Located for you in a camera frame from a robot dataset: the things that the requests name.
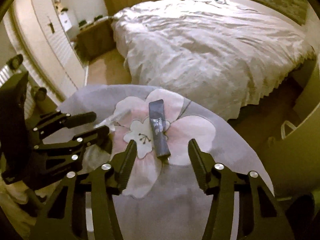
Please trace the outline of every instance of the nightstand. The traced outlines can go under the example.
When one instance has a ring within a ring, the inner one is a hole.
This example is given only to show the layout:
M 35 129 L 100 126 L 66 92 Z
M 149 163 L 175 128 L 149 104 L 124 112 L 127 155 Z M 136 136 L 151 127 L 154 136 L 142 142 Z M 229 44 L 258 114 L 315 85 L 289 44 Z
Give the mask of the nightstand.
M 86 60 L 91 61 L 116 47 L 111 22 L 111 18 L 100 19 L 77 35 L 77 45 Z

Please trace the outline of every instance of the silver screw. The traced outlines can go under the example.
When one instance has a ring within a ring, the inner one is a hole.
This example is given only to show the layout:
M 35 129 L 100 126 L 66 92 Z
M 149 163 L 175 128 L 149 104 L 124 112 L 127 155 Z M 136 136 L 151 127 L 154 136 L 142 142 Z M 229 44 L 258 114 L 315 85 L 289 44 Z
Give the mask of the silver screw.
M 67 173 L 67 178 L 71 179 L 76 175 L 76 173 L 74 171 L 70 171 Z
M 253 178 L 257 178 L 259 174 L 256 171 L 250 171 L 250 176 Z
M 112 168 L 112 166 L 109 163 L 103 164 L 101 166 L 101 169 L 103 169 L 104 171 L 110 170 Z
M 224 165 L 221 164 L 221 163 L 216 163 L 216 164 L 214 165 L 214 167 L 215 167 L 217 170 L 223 170 L 223 169 L 224 169 Z

